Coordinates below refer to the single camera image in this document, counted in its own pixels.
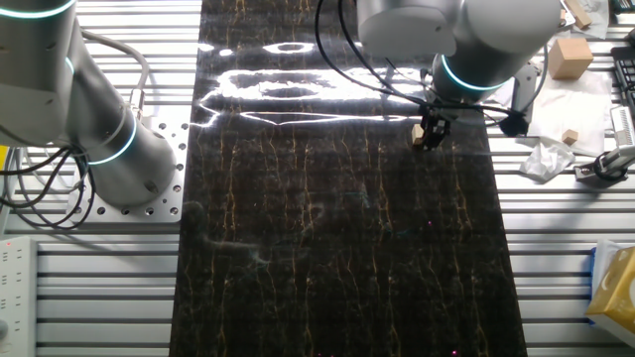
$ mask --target black marble surface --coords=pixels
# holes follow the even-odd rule
[[[203,2],[171,356],[526,356],[484,126],[413,151],[315,7]]]

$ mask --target tissue box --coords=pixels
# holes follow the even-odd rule
[[[586,316],[635,347],[635,247],[615,254]]]
[[[553,79],[579,79],[592,62],[586,39],[558,39],[549,51],[549,74]]]

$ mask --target blue led ring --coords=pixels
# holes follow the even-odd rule
[[[506,82],[502,82],[502,83],[500,83],[498,85],[487,86],[487,87],[486,86],[478,86],[478,85],[469,84],[469,83],[461,80],[458,76],[456,76],[456,74],[454,74],[452,72],[451,69],[449,69],[449,65],[447,64],[447,59],[445,58],[445,56],[443,56],[443,55],[441,56],[441,61],[442,61],[442,64],[444,65],[444,69],[445,69],[445,72],[447,73],[447,75],[449,75],[449,77],[452,78],[452,80],[456,84],[458,84],[458,85],[460,85],[462,87],[465,87],[467,89],[478,90],[478,91],[494,90],[494,89],[498,89],[498,88],[502,87],[506,83]]]
[[[133,121],[133,127],[132,127],[132,134],[130,135],[130,139],[128,139],[128,142],[126,143],[126,145],[123,146],[123,148],[121,148],[121,150],[119,150],[115,155],[104,159],[104,160],[100,160],[97,162],[90,162],[88,163],[91,166],[95,166],[95,165],[101,165],[101,164],[106,164],[108,162],[111,162],[117,158],[119,158],[121,156],[121,154],[125,153],[126,150],[128,150],[128,148],[130,147],[130,145],[132,145],[132,142],[135,140],[135,135],[137,134],[137,119],[132,118]]]
[[[0,16],[10,17],[14,19],[45,19],[48,17],[52,17],[62,12],[68,10],[72,5],[74,5],[77,0],[70,0],[67,3],[61,5],[57,9],[47,10],[47,11],[38,11],[38,12],[27,12],[27,11],[14,11],[9,9],[0,8]]]

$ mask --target yellow box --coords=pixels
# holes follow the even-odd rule
[[[586,316],[635,347],[635,247],[615,254]]]

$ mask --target metal rail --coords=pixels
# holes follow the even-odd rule
[[[178,133],[190,118],[200,1],[80,1],[79,22],[147,56],[152,82],[146,114]],[[612,71],[610,49],[635,26],[619,16],[606,41],[591,41],[591,70]],[[99,44],[88,49],[108,79],[128,95],[140,67]],[[614,100],[618,90],[614,88]],[[607,190],[575,182],[571,170],[544,185],[518,175],[530,149],[489,130],[507,240],[529,355],[632,356],[615,337],[589,327],[588,250],[600,239],[635,245],[635,178]],[[607,149],[615,143],[607,138]],[[42,151],[31,150],[35,161]],[[588,162],[590,158],[578,158]],[[63,170],[72,180],[74,168]],[[40,184],[27,178],[28,193]],[[41,205],[63,216],[68,197]],[[90,225],[70,236],[34,230],[10,214],[3,238],[30,235],[40,244],[38,356],[166,357],[170,343],[178,224]]]

